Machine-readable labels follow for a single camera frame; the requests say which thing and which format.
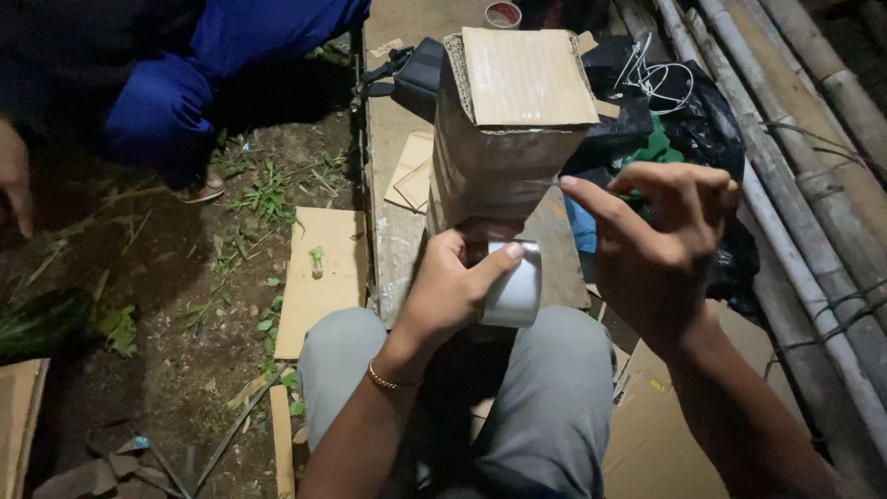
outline hand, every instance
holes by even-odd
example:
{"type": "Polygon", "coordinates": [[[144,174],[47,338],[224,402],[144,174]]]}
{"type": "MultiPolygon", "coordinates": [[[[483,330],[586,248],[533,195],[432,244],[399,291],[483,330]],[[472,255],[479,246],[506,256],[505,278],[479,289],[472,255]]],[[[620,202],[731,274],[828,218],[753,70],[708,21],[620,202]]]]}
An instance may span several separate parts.
{"type": "Polygon", "coordinates": [[[726,171],[692,164],[628,165],[608,189],[641,191],[653,203],[650,226],[595,184],[561,178],[563,192],[597,222],[600,295],[660,357],[707,330],[690,326],[712,320],[705,282],[724,232],[729,182],[726,171]]]}
{"type": "Polygon", "coordinates": [[[410,295],[373,364],[383,379],[416,384],[437,348],[475,313],[492,283],[521,261],[523,246],[509,242],[466,268],[467,242],[485,240],[490,233],[513,237],[520,232],[497,229],[450,229],[428,241],[410,295]]]}
{"type": "Polygon", "coordinates": [[[31,190],[27,171],[27,147],[8,118],[0,116],[0,191],[6,192],[21,235],[34,232],[31,190]]]}

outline gold bracelet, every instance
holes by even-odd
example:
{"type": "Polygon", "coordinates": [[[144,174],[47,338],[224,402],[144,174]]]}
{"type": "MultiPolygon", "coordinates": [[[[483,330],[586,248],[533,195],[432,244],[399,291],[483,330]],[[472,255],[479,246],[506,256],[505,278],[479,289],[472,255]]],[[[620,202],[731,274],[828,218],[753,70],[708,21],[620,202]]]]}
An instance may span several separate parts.
{"type": "Polygon", "coordinates": [[[399,390],[401,388],[416,388],[419,386],[418,384],[397,384],[385,381],[376,374],[376,371],[373,370],[374,360],[375,359],[370,360],[370,364],[366,366],[366,374],[370,376],[370,380],[373,381],[373,383],[376,383],[379,386],[384,386],[385,388],[390,388],[392,390],[399,390]]]}

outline white wire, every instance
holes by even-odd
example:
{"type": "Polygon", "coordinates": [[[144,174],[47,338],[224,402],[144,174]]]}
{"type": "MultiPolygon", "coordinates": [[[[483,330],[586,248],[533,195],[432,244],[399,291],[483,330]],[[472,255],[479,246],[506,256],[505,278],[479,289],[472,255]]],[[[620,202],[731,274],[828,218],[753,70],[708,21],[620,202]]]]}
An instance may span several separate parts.
{"type": "Polygon", "coordinates": [[[653,39],[653,34],[650,33],[647,35],[647,41],[644,43],[643,48],[640,47],[640,42],[637,42],[632,47],[632,55],[629,56],[628,60],[625,62],[625,66],[622,68],[622,73],[619,74],[619,78],[616,79],[616,85],[613,86],[613,90],[619,86],[620,83],[623,82],[630,87],[640,88],[640,91],[644,93],[649,98],[657,98],[663,100],[670,100],[672,102],[677,102],[678,105],[672,109],[668,109],[665,111],[650,111],[651,115],[667,115],[669,113],[674,113],[680,109],[683,109],[684,106],[687,105],[687,101],[690,100],[690,96],[693,95],[693,88],[695,86],[695,79],[693,78],[693,71],[690,71],[689,67],[684,66],[683,64],[679,64],[677,62],[671,62],[668,64],[654,64],[653,66],[647,66],[647,50],[650,48],[650,41],[653,39]],[[665,95],[660,95],[657,92],[659,91],[659,87],[665,83],[665,80],[668,78],[670,73],[669,67],[680,67],[687,71],[687,74],[690,75],[689,81],[689,89],[687,90],[687,95],[683,99],[675,99],[673,97],[668,97],[665,95]],[[650,79],[653,78],[659,71],[663,71],[665,74],[662,79],[659,80],[659,83],[656,87],[650,82],[650,79]]]}

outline black bag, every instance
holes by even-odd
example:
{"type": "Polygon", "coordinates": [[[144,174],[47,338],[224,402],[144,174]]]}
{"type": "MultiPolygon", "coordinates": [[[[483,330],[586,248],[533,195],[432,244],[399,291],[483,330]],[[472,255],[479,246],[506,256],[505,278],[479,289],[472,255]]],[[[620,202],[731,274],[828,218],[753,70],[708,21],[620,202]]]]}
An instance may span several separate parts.
{"type": "Polygon", "coordinates": [[[367,97],[390,95],[397,104],[434,124],[444,45],[426,37],[418,47],[392,50],[389,58],[390,61],[375,71],[360,76],[353,91],[352,110],[356,110],[367,97]],[[393,83],[378,82],[388,76],[394,76],[393,83]]]}

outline packing tape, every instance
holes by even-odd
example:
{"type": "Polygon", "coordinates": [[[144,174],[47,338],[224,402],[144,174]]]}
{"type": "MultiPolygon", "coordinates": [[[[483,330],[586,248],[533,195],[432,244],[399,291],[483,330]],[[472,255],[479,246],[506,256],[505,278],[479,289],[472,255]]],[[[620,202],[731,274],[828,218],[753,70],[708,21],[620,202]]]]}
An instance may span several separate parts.
{"type": "MultiPolygon", "coordinates": [[[[542,296],[542,254],[539,243],[516,240],[523,246],[523,260],[490,286],[483,302],[481,324],[528,328],[536,322],[542,296]]],[[[507,242],[491,241],[488,254],[507,242]]]]}

